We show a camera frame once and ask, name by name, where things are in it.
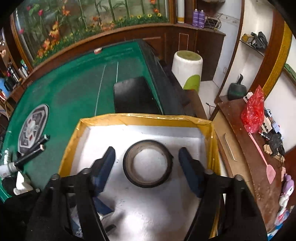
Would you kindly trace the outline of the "long black art marker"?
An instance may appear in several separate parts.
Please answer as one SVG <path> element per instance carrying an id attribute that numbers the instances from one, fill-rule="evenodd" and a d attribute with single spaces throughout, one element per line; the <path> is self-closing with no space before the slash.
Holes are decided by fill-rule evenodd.
<path id="1" fill-rule="evenodd" d="M 26 154 L 25 156 L 22 156 L 21 158 L 19 158 L 15 162 L 15 167 L 20 168 L 21 166 L 23 166 L 24 164 L 26 164 L 27 162 L 31 161 L 36 156 L 41 154 L 44 150 L 45 150 L 45 146 L 43 144 L 39 145 L 38 148 L 36 148 L 35 150 L 29 152 L 29 154 Z"/>

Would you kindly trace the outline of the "black tape roll tan core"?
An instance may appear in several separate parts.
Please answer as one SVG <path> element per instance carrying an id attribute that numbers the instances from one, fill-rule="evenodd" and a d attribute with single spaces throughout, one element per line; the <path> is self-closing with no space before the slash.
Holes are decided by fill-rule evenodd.
<path id="1" fill-rule="evenodd" d="M 173 168 L 173 155 L 155 140 L 131 145 L 123 157 L 126 178 L 140 188 L 154 188 L 166 182 Z"/>

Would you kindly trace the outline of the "black round cap holder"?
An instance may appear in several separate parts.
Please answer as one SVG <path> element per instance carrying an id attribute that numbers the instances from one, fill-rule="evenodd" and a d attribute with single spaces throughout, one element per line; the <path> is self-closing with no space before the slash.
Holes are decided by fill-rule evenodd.
<path id="1" fill-rule="evenodd" d="M 14 188 L 16 188 L 16 177 L 14 176 L 7 176 L 2 180 L 2 185 L 4 190 L 10 195 L 15 196 Z"/>

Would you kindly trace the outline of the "white paint marker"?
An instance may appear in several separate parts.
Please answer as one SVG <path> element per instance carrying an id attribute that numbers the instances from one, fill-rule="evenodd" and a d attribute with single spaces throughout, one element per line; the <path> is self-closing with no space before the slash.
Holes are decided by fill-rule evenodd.
<path id="1" fill-rule="evenodd" d="M 14 173 L 17 173 L 18 171 L 19 169 L 15 166 L 14 162 L 4 164 L 0 166 L 0 177 L 4 179 Z"/>

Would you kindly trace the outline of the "pink fly swatter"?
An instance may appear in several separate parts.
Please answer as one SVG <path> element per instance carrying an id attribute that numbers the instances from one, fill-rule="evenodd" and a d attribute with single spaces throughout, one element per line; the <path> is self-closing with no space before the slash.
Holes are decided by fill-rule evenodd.
<path id="1" fill-rule="evenodd" d="M 252 142 L 254 143 L 257 151 L 259 152 L 262 160 L 264 161 L 265 165 L 266 165 L 266 176 L 267 176 L 267 180 L 269 182 L 269 184 L 272 184 L 274 181 L 274 178 L 276 176 L 276 171 L 274 170 L 273 166 L 271 166 L 270 164 L 267 163 L 263 152 L 261 151 L 259 145 L 257 144 L 256 140 L 254 139 L 252 133 L 248 133 L 248 136 L 251 138 Z"/>

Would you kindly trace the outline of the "wooden side cabinet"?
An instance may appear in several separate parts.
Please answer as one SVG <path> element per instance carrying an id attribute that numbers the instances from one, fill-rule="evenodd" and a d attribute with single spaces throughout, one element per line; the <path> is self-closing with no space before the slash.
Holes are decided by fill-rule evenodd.
<path id="1" fill-rule="evenodd" d="M 221 102 L 217 104 L 210 120 L 213 121 L 219 152 L 227 174 L 230 177 L 237 174 L 243 176 L 257 202 L 266 230 L 270 232 L 274 228 L 275 218 L 280 208 L 278 200 L 282 186 L 281 167 L 276 158 L 263 151 L 264 139 L 258 133 L 254 133 L 253 137 L 267 163 L 276 171 L 273 183 L 269 184 L 266 165 L 240 118 L 245 106 L 243 99 Z"/>

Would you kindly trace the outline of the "white tray with yellow rim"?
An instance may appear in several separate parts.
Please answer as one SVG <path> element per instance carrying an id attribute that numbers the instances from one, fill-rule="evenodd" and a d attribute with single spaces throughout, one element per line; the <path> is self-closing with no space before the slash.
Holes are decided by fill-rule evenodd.
<path id="1" fill-rule="evenodd" d="M 79 120 L 59 174 L 75 175 L 115 150 L 114 165 L 99 199 L 115 225 L 110 240 L 183 240 L 199 206 L 180 166 L 186 148 L 202 166 L 220 173 L 218 145 L 209 120 L 191 116 L 105 114 Z"/>

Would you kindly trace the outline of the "round table control panel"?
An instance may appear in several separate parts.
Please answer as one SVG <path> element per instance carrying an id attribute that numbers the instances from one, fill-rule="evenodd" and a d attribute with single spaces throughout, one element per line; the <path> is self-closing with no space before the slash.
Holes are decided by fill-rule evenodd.
<path id="1" fill-rule="evenodd" d="M 40 104 L 27 116 L 18 136 L 18 152 L 22 156 L 41 138 L 48 115 L 48 105 Z"/>

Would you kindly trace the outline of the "red plastic bag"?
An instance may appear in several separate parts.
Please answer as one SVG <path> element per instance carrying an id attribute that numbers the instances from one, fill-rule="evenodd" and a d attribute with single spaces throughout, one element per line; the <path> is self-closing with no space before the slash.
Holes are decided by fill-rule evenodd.
<path id="1" fill-rule="evenodd" d="M 248 133 L 256 133 L 264 122 L 264 93 L 259 85 L 240 115 Z"/>

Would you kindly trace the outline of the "black kettle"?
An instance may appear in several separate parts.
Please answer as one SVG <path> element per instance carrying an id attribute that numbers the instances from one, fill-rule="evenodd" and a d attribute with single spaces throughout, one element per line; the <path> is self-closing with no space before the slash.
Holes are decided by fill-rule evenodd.
<path id="1" fill-rule="evenodd" d="M 231 83 L 227 92 L 228 100 L 241 99 L 247 94 L 245 85 L 242 85 L 243 75 L 240 74 L 239 79 L 235 83 Z"/>

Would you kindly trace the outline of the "white green stool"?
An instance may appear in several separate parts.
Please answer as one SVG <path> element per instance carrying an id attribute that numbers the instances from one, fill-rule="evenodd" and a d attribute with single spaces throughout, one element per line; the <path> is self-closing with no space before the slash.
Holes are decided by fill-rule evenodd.
<path id="1" fill-rule="evenodd" d="M 175 52 L 171 71 L 182 89 L 199 92 L 202 77 L 203 59 L 192 51 Z"/>

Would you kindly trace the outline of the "flower mural panel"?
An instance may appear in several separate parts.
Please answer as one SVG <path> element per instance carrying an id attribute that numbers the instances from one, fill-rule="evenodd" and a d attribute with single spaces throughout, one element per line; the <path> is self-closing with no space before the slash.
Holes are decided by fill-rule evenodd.
<path id="1" fill-rule="evenodd" d="M 90 36 L 116 28 L 166 23 L 168 1 L 23 1 L 13 13 L 30 64 L 46 59 Z"/>

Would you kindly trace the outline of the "purple spray can left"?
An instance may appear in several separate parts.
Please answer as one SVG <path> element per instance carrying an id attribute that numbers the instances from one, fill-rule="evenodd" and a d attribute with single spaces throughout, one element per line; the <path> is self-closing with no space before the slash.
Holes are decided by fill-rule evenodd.
<path id="1" fill-rule="evenodd" d="M 199 11 L 197 9 L 193 11 L 192 25 L 195 27 L 199 27 Z"/>

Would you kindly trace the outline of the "purple spray can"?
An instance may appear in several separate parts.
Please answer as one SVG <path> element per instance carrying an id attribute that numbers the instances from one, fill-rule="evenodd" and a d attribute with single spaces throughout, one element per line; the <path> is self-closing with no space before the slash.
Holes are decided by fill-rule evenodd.
<path id="1" fill-rule="evenodd" d="M 198 26 L 203 29 L 205 25 L 205 12 L 203 10 L 199 11 Z"/>
<path id="2" fill-rule="evenodd" d="M 199 11 L 197 9 L 193 11 L 192 25 L 195 27 L 199 27 Z"/>

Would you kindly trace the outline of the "purple spray can right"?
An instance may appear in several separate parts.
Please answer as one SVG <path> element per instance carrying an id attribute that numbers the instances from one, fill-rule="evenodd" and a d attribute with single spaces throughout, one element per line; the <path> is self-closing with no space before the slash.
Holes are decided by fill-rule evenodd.
<path id="1" fill-rule="evenodd" d="M 198 26 L 203 29 L 205 25 L 205 12 L 203 10 L 199 11 Z"/>

